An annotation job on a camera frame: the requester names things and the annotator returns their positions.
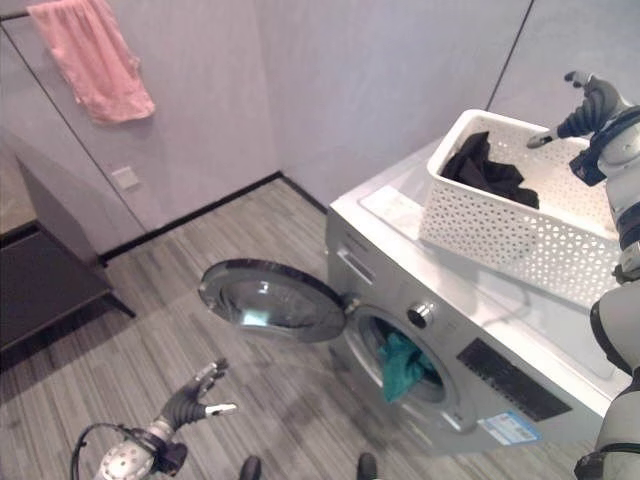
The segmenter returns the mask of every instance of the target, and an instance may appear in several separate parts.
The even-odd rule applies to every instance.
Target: washing machine top
[[[419,240],[429,188],[426,162],[437,144],[333,202],[330,222],[331,216],[341,218],[344,228],[364,236],[469,321],[604,414],[629,377],[606,359],[585,307]]]

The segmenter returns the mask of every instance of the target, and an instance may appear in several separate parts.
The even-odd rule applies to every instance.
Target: teal garment
[[[427,373],[435,374],[436,369],[404,335],[392,333],[387,343],[378,349],[382,358],[383,393],[387,402],[391,403],[407,393]]]

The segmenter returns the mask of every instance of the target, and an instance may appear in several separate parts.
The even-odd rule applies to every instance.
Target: plastic basket
[[[428,162],[433,177],[420,238],[554,295],[590,307],[616,286],[619,248],[604,186],[587,187],[569,169],[583,139],[530,150],[543,127],[481,110],[456,121]],[[489,131],[489,158],[515,165],[540,209],[439,175],[469,135]]]

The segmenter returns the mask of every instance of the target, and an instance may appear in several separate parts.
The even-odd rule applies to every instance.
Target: pink towel
[[[76,98],[96,123],[118,123],[155,109],[138,75],[140,60],[105,0],[60,0],[27,7]]]

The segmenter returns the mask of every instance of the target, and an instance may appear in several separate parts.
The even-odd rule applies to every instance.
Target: light switch
[[[123,190],[133,188],[136,185],[140,184],[140,180],[133,172],[133,169],[131,167],[124,167],[119,170],[115,170],[111,172],[111,175],[115,179],[118,186]]]

